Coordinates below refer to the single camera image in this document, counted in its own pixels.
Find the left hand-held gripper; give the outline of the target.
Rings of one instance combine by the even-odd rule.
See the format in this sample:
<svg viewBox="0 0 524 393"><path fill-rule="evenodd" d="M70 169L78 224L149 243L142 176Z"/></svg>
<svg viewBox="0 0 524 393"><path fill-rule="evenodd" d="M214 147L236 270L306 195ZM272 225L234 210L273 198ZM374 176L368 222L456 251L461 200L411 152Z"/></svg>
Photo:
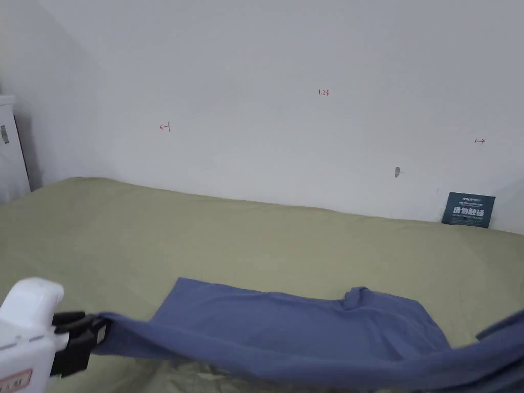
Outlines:
<svg viewBox="0 0 524 393"><path fill-rule="evenodd" d="M62 285L38 277L9 290L1 305L1 392L46 392L54 381L87 369L112 322L59 312L63 298Z"/></svg>

